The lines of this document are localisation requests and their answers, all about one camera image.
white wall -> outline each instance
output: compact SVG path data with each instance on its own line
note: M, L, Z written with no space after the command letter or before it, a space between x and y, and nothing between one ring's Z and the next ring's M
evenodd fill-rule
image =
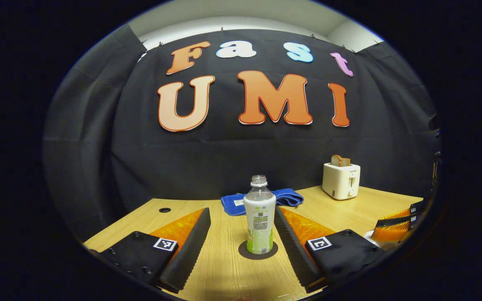
M252 17L212 17L197 19L163 27L161 29L157 29L156 31L143 34L139 36L139 38L141 41L146 40L146 42L143 44L146 49L151 49L157 47L159 42L166 44L180 38L186 38L188 36L216 32L220 31L221 27L223 27L223 29L226 31L229 29L272 29L276 31L302 34L304 36L314 34L314 36L319 40L330 42L326 36L311 32L310 30L302 27L280 21Z
M375 33L350 19L335 28L328 38L332 43L343 45L355 52L375 45L376 42L383 42L383 39Z

white toaster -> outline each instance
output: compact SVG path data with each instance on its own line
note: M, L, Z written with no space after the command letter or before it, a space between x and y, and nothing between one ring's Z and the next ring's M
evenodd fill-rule
M323 190L336 200L354 198L358 194L360 166L323 165Z

orange letter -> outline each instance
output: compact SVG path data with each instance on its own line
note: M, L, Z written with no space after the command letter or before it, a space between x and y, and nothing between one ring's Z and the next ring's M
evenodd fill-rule
M189 61L189 58L198 59L202 55L202 48L209 47L211 44L209 42L199 42L191 46L187 46L182 49L178 49L171 53L174 55L172 60L172 67L167 70L167 75L175 74L178 71L185 70L192 67L195 63Z
M306 78L287 74L277 90L260 71L239 72L237 77L245 82L245 112L239 115L242 124L260 124L265 121L265 115L260 112L260 101L273 122L278 122L287 103L287 113L284 116L287 123L312 123L304 92Z
M183 87L181 82L165 84L157 89L159 94L159 124L171 132L189 131L199 126L206 119L209 103L209 84L215 81L213 76L193 78L189 84L195 87L195 106L187 116L176 113L178 91Z
M347 91L344 87L339 84L328 84L334 95L334 117L332 118L332 123L335 126L349 126L350 122L347 118L347 110L345 105L345 93Z

barcode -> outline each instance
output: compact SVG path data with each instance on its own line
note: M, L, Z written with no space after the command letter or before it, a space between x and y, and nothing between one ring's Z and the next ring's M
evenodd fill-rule
M265 223L254 223L254 230L265 230L267 228L267 222Z

black fabric curtain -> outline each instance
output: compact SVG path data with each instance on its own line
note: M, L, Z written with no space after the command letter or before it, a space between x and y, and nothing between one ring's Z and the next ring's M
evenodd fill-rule
M248 41L253 57L216 56L228 41ZM171 53L208 41L195 64L167 75ZM285 42L310 48L311 63L287 57ZM333 154L361 166L360 185L424 196L431 187L434 153L440 144L429 130L435 109L425 86L387 43L357 55L298 34L240 29L182 38L149 50L128 26L94 46L69 72L48 113L44 165L52 196L81 239L152 198L218 199L246 192L250 177L265 174L269 188L321 185L323 164ZM330 53L348 61L347 76ZM237 74L263 72L278 88L286 74L307 79L310 125L284 121L243 125L245 87ZM170 132L158 122L157 89L182 82L176 112L193 110L190 80L214 76L204 122ZM346 90L350 125L332 124L329 83Z

